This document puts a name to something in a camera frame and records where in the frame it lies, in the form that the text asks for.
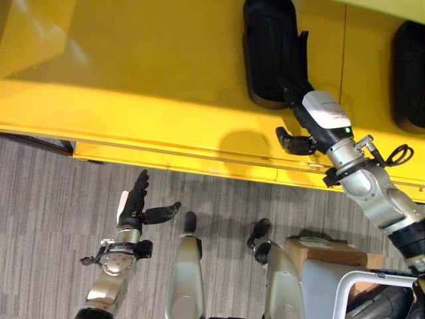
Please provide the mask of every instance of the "yellow surface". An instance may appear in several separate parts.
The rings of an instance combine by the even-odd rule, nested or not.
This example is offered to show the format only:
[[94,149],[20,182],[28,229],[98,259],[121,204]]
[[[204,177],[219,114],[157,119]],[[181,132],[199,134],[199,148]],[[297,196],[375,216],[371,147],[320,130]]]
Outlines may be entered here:
[[[249,161],[249,159],[239,162],[220,158],[189,158],[176,154],[159,154],[145,150],[123,149],[84,142],[77,143],[74,157],[83,160],[110,161],[250,181],[341,191],[340,187],[327,188],[322,181],[323,172],[308,165],[305,165],[304,169],[301,169],[300,166],[266,167],[258,165],[256,161]],[[420,193],[419,197],[414,196],[418,192],[417,186],[409,184],[403,179],[394,178],[393,181],[404,192],[413,194],[413,200],[423,201]]]
[[0,1],[0,76],[58,56],[76,0]]
[[[324,188],[325,156],[291,156],[278,144],[274,129],[282,120],[293,134],[302,133],[291,112],[249,100],[242,4],[77,0],[63,52],[0,80],[0,130],[84,142],[76,150],[80,158]],[[392,28],[382,32],[350,18],[361,9],[345,8],[334,1],[297,3],[300,28],[311,31],[311,81],[337,98],[342,81],[356,136],[372,134],[384,155],[402,143],[414,147],[412,161],[390,173],[413,199],[425,201],[423,136],[396,128],[381,99],[388,95],[381,81],[388,65],[362,57],[359,66],[343,50],[346,33],[347,47],[384,54],[374,50],[389,50],[398,21],[382,15],[383,27]],[[16,26],[8,24],[3,37],[18,35]],[[373,77],[362,80],[368,73]]]
[[424,0],[338,0],[350,5],[388,13],[404,20],[425,23]]

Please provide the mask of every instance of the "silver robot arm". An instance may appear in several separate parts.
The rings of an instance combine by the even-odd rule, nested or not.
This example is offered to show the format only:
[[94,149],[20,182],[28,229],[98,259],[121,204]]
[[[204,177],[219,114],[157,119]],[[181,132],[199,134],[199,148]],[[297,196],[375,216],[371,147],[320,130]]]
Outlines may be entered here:
[[[341,184],[345,194],[399,249],[412,272],[422,276],[425,215],[409,196],[397,189],[384,169],[409,160],[413,149],[406,144],[399,146],[384,161],[372,136],[355,142],[348,116],[328,92],[311,90],[303,96],[292,94],[287,88],[284,92],[298,122],[311,136],[291,136],[284,128],[278,128],[282,147],[297,155],[310,155],[316,150],[326,154],[333,167],[327,171],[324,182],[328,186]],[[363,148],[369,150],[373,159],[365,156]],[[393,161],[400,152],[401,156]]]
[[140,241],[142,225],[164,223],[172,219],[181,204],[148,209],[143,212],[149,176],[143,170],[134,188],[124,191],[117,214],[117,235],[104,239],[95,257],[81,259],[83,265],[97,264],[102,272],[90,288],[86,301],[75,319],[113,319],[126,294],[126,283],[139,259],[150,258],[152,242]]

